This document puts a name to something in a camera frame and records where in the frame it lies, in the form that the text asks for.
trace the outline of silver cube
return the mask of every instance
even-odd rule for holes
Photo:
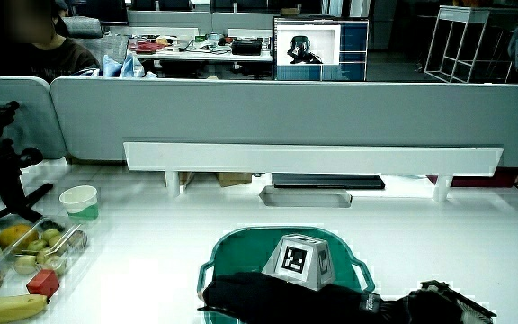
[[[300,234],[281,238],[262,273],[314,291],[335,280],[329,244]]]

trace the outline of person in black shirt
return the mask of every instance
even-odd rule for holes
[[[15,59],[7,75],[47,82],[98,66],[89,50],[68,38],[55,0],[8,0],[9,32]]]

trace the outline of helmet image on screen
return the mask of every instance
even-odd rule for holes
[[[310,52],[311,41],[307,36],[294,36],[287,55],[293,58],[291,64],[323,64],[321,58]]]

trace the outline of basket handle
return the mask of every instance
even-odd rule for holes
[[[359,269],[361,269],[361,272],[363,273],[363,279],[365,280],[365,283],[367,284],[367,287],[363,289],[365,293],[372,293],[375,290],[375,283],[373,282],[373,278],[371,278],[371,273],[369,272],[369,268],[367,265],[365,265],[364,262],[357,259],[356,257],[353,257],[351,259],[351,263],[354,266],[358,266]]]
[[[204,263],[199,269],[199,281],[197,282],[197,293],[202,292],[205,288],[205,276],[207,274],[207,270],[212,268],[215,265],[215,260],[209,260]]]

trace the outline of paper cup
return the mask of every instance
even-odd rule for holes
[[[67,189],[59,196],[59,201],[74,221],[93,221],[99,216],[97,189],[90,185]]]

